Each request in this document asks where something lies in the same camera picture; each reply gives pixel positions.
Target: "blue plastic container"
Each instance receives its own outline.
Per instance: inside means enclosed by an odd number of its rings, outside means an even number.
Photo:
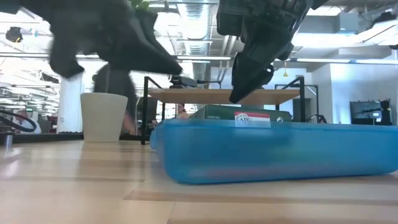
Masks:
[[[186,184],[387,174],[398,128],[171,119],[155,130],[166,173]]]

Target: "wooden table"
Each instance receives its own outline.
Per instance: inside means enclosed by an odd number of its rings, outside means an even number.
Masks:
[[[231,104],[232,90],[149,89],[149,95],[163,103]],[[299,90],[256,90],[238,104],[279,105],[299,96]]]
[[[398,223],[397,174],[180,185],[134,141],[1,148],[0,188],[1,223]]]

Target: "white pot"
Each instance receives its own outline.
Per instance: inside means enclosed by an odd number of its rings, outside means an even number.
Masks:
[[[85,141],[118,142],[127,97],[110,93],[83,93],[80,101]]]

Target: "shelf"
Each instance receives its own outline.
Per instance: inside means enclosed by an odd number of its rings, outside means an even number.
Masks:
[[[231,104],[232,90],[149,89],[149,95],[163,103]],[[299,90],[256,90],[241,105],[279,105],[300,95]]]

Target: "person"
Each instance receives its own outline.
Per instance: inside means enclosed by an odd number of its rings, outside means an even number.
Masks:
[[[25,118],[28,118],[26,110],[20,110],[20,111],[17,112],[17,114],[21,115],[21,116],[23,116]],[[22,127],[24,127],[24,128],[33,128],[33,125],[30,124],[27,120],[19,118],[17,116],[15,117],[15,119],[17,120],[17,124],[21,125]],[[36,124],[36,129],[33,132],[27,133],[27,132],[24,132],[24,131],[16,130],[16,133],[19,133],[19,134],[41,134],[42,130],[40,129],[40,126],[37,123],[37,121],[35,121],[33,119],[32,119],[32,121]]]
[[[95,93],[112,93],[128,98],[123,129],[130,135],[136,134],[136,88],[129,76],[130,71],[111,68],[110,64],[102,67],[93,77]]]
[[[189,118],[189,115],[188,115],[187,111],[185,110],[185,104],[179,103],[177,105],[177,112],[178,112],[177,118],[182,118],[182,119]]]

